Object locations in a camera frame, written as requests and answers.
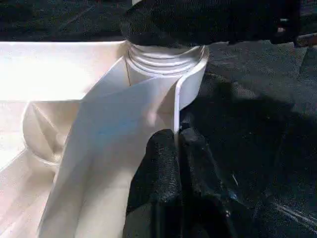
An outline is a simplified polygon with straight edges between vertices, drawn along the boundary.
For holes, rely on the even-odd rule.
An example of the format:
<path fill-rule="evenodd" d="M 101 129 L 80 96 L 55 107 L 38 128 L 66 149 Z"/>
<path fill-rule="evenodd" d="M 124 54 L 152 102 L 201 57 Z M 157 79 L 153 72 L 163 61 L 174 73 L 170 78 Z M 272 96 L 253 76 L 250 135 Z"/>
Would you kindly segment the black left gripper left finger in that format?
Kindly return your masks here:
<path fill-rule="evenodd" d="M 182 192 L 174 134 L 163 129 L 153 134 L 131 183 L 124 238 L 180 238 Z"/>

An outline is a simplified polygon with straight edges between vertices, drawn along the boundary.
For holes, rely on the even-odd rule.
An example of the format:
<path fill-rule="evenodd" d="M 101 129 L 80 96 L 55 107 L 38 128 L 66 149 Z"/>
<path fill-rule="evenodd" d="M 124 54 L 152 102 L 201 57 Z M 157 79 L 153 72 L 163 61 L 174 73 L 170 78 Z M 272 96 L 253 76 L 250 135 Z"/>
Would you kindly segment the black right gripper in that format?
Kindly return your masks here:
<path fill-rule="evenodd" d="M 315 0 L 282 0 L 277 32 L 272 44 L 293 43 L 295 47 L 317 45 L 317 2 Z"/>

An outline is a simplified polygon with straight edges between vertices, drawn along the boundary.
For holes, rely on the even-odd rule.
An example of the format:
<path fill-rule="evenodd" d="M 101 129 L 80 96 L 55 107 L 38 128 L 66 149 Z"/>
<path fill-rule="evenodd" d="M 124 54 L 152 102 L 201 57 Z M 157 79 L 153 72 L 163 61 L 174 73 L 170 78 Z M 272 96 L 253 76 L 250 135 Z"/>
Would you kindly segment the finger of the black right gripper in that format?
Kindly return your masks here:
<path fill-rule="evenodd" d="M 275 34 L 270 0 L 142 0 L 120 21 L 139 46 L 169 48 L 268 40 Z"/>

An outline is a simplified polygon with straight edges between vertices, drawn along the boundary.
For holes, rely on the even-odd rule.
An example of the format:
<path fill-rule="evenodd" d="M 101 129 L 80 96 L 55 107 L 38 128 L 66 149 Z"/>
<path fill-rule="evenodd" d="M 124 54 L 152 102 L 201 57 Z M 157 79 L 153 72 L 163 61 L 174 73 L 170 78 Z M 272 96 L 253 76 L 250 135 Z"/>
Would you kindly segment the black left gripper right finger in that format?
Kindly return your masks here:
<path fill-rule="evenodd" d="M 178 139 L 187 236 L 251 238 L 250 213 L 228 187 L 204 136 L 186 123 Z"/>

